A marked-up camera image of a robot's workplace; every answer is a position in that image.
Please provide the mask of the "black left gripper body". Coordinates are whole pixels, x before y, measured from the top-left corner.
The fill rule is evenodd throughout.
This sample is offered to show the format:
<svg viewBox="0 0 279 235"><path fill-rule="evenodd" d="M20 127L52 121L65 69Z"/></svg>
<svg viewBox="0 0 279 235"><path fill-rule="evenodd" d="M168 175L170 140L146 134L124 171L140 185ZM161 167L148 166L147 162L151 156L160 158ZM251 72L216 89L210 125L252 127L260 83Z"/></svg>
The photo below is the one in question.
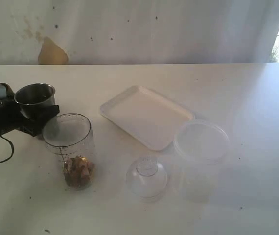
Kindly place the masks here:
<svg viewBox="0 0 279 235"><path fill-rule="evenodd" d="M41 133L43 127L35 127L29 123L29 118L22 114L20 106L15 102L14 95L10 86L1 83L6 87L7 97L0 99L0 136L19 130L31 136L37 136Z"/></svg>

